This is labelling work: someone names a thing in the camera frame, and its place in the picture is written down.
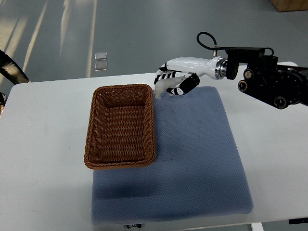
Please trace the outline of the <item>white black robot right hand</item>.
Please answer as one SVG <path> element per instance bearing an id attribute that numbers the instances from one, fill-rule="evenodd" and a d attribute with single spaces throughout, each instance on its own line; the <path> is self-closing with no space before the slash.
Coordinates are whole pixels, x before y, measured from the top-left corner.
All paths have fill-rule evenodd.
<path id="1" fill-rule="evenodd" d="M 186 76 L 186 79 L 175 88 L 165 92 L 171 95 L 185 95 L 196 88 L 200 77 L 208 76 L 214 80 L 226 76 L 227 59 L 217 56 L 212 59 L 180 57 L 167 61 L 158 68 L 154 79 L 156 84 L 161 79 Z"/>

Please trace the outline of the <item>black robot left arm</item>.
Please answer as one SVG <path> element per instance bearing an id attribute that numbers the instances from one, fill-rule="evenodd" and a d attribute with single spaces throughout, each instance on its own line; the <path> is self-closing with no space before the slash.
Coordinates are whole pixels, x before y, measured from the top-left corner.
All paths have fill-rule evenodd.
<path id="1" fill-rule="evenodd" d="M 0 51 L 0 73 L 14 85 L 30 82 L 19 65 L 2 50 Z"/>

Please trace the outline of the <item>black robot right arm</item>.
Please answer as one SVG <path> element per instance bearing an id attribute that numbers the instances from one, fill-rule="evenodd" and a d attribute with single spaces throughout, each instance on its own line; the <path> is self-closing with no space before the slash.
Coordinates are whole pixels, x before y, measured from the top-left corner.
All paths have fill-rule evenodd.
<path id="1" fill-rule="evenodd" d="M 240 92 L 277 109 L 285 109 L 289 105 L 308 104 L 308 69 L 306 67 L 278 64 L 278 57 L 273 53 L 266 55 L 267 48 L 257 47 L 219 47 L 216 39 L 208 32 L 200 32 L 198 36 L 207 35 L 214 46 L 197 42 L 211 50 L 213 55 L 225 51 L 226 59 L 221 59 L 215 67 L 216 77 L 234 80 L 239 71 L 239 64 L 246 64 L 243 79 L 238 82 Z"/>

